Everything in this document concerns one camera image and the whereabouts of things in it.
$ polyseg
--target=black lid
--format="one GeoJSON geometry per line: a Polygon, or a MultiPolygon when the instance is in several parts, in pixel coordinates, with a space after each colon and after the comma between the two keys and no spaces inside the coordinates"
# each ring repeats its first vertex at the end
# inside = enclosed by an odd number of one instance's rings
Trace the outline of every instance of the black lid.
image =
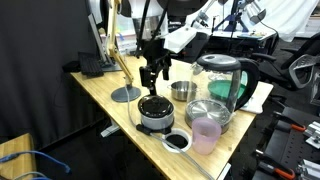
{"type": "Polygon", "coordinates": [[[162,118],[172,113],[173,104],[163,96],[148,95],[140,99],[138,108],[147,117],[162,118]]]}
{"type": "Polygon", "coordinates": [[[241,68],[240,62],[227,55],[207,54],[197,59],[197,63],[205,70],[213,71],[234,71],[241,68]]]}

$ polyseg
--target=plastic cup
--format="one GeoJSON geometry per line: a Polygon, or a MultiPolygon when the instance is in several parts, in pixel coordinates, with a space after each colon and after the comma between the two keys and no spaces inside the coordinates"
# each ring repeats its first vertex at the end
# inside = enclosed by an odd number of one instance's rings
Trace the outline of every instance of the plastic cup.
{"type": "Polygon", "coordinates": [[[196,118],[192,121],[192,147],[202,155],[210,154],[221,135],[221,126],[210,118],[196,118]]]}

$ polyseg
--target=stainless steel bowl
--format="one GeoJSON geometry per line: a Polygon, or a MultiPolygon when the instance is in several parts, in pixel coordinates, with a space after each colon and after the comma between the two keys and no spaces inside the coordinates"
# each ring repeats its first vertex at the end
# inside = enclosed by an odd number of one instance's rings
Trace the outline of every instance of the stainless steel bowl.
{"type": "MultiPolygon", "coordinates": [[[[171,84],[171,96],[179,101],[186,101],[189,92],[189,81],[177,81],[171,84]]],[[[190,91],[195,94],[197,90],[197,85],[195,83],[191,84],[190,91]]]]}

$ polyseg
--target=lamp base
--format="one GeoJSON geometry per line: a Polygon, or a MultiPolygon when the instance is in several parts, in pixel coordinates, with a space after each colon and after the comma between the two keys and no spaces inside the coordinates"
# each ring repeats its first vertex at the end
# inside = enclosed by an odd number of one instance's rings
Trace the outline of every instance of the lamp base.
{"type": "Polygon", "coordinates": [[[127,85],[127,87],[122,87],[113,91],[111,94],[112,100],[116,102],[128,102],[128,95],[126,92],[126,88],[129,93],[129,101],[133,101],[141,95],[140,89],[133,87],[131,85],[127,85]]]}

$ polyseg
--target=electric kettle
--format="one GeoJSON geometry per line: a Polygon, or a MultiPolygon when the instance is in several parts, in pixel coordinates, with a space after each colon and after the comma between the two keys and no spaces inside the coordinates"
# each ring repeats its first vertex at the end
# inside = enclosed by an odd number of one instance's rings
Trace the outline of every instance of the electric kettle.
{"type": "Polygon", "coordinates": [[[186,123],[191,127],[194,119],[207,117],[226,132],[232,113],[251,98],[259,76],[253,60],[221,54],[201,56],[190,69],[189,86],[196,84],[197,90],[188,92],[186,123]]]}

